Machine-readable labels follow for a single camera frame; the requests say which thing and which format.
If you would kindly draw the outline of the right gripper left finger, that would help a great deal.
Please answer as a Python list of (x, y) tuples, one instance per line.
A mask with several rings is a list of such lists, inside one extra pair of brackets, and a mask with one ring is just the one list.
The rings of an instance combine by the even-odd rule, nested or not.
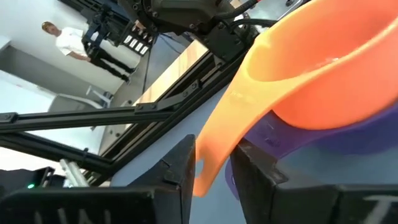
[(1, 200), (1, 223), (188, 223), (194, 178), (195, 136), (189, 134), (126, 187), (18, 190)]

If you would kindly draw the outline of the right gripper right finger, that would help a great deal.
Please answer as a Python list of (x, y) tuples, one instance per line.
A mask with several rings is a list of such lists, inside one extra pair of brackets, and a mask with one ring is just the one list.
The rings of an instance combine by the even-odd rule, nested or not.
[(250, 224), (397, 224), (397, 186), (324, 184), (242, 139), (230, 155)]

